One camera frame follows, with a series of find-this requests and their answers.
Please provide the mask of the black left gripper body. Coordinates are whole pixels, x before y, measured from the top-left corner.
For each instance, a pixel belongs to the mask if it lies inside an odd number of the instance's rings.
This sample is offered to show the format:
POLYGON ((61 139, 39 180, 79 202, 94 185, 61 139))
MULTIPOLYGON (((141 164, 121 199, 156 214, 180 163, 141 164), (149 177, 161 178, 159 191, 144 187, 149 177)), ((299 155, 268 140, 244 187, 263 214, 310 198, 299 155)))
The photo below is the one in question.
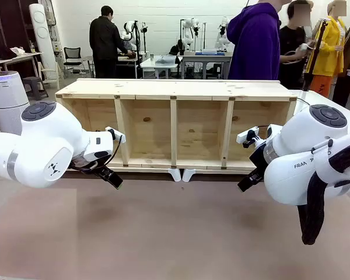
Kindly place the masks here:
POLYGON ((99 174, 107 170, 107 161, 111 158, 112 151, 98 151, 80 154, 71 161, 71 169, 86 174, 99 174))

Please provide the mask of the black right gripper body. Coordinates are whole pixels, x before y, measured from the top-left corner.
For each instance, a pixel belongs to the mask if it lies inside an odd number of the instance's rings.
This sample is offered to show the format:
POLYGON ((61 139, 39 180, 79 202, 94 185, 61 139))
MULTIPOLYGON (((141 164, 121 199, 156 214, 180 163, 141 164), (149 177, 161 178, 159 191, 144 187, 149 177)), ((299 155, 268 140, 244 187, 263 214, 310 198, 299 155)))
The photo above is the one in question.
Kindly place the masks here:
POLYGON ((264 149, 266 145, 258 146, 255 151, 250 155, 249 159, 254 164, 255 169, 249 174, 250 176, 263 176, 268 166, 264 157, 264 149))

